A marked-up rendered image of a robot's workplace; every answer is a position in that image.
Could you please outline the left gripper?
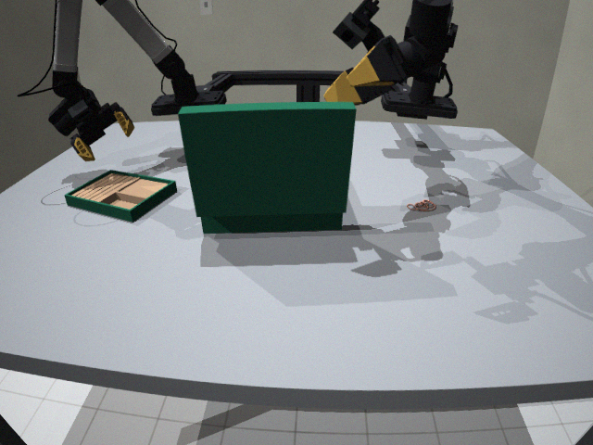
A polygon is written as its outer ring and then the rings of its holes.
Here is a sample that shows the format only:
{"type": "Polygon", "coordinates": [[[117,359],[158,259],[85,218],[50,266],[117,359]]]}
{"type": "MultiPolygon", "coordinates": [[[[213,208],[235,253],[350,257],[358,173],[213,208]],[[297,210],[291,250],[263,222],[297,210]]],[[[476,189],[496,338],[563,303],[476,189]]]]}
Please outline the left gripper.
{"type": "Polygon", "coordinates": [[[382,38],[371,50],[355,69],[339,75],[324,94],[326,102],[366,104],[391,91],[392,84],[404,83],[421,69],[421,58],[413,44],[406,41],[397,44],[391,35],[382,38]]]}

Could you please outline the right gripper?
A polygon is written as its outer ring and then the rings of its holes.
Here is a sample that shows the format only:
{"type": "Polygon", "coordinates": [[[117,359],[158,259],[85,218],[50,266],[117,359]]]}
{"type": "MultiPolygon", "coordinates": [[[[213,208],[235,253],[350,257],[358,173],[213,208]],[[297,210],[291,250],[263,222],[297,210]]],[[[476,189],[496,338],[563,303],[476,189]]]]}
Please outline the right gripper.
{"type": "Polygon", "coordinates": [[[70,138],[72,140],[70,141],[71,145],[84,161],[95,160],[90,145],[103,137],[106,134],[103,130],[114,122],[118,121],[127,137],[131,135],[134,129],[131,119],[117,102],[112,105],[106,103],[102,107],[97,102],[95,104],[99,107],[96,113],[76,125],[79,134],[76,133],[70,138]]]}

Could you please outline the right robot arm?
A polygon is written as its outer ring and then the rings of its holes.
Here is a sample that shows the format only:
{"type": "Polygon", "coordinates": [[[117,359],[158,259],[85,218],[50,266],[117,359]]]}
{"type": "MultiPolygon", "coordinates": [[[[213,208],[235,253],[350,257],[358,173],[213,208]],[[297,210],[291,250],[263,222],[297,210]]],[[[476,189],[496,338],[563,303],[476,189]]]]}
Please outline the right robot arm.
{"type": "MultiPolygon", "coordinates": [[[[165,43],[130,0],[95,1],[141,46],[159,71],[171,79],[174,95],[159,96],[151,105],[152,108],[216,105],[221,101],[223,91],[196,90],[194,75],[189,74],[183,60],[165,43]]],[[[72,84],[53,89],[56,95],[64,99],[50,112],[48,120],[65,136],[70,135],[76,129],[75,125],[96,113],[99,108],[95,104],[98,100],[94,92],[77,81],[81,14],[82,0],[57,0],[52,87],[64,83],[75,83],[81,87],[80,91],[72,84]]]]}

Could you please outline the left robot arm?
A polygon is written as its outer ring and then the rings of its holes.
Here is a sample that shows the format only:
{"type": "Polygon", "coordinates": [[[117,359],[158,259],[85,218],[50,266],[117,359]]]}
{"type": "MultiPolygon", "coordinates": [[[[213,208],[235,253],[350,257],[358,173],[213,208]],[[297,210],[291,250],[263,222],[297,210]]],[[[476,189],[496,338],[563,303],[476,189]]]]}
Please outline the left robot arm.
{"type": "MultiPolygon", "coordinates": [[[[378,4],[378,0],[374,2],[370,0],[356,16],[349,12],[334,29],[333,34],[351,49],[362,41],[369,52],[380,39],[385,37],[381,29],[371,22],[371,18],[380,9],[378,4]]],[[[447,67],[447,64],[441,61],[449,48],[453,48],[458,30],[458,25],[450,24],[453,9],[452,0],[412,0],[404,41],[411,43],[417,49],[422,65],[417,76],[411,76],[413,82],[410,92],[385,93],[387,104],[457,110],[451,98],[434,95],[435,85],[444,79],[447,67]]]]}

